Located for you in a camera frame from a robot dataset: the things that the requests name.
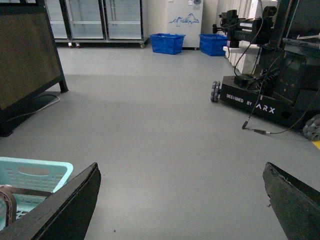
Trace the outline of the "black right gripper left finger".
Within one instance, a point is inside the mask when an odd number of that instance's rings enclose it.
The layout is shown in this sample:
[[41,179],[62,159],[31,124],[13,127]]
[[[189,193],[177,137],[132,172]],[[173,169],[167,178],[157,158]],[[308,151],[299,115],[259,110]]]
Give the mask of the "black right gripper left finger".
[[92,163],[37,207],[5,229],[2,240],[83,240],[90,225],[101,185]]

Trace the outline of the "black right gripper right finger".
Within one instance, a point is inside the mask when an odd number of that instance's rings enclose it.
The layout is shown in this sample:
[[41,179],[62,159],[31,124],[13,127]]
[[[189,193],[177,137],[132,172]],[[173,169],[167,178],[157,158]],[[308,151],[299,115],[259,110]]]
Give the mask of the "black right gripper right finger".
[[267,162],[264,187],[280,226],[289,240],[320,238],[320,192]]

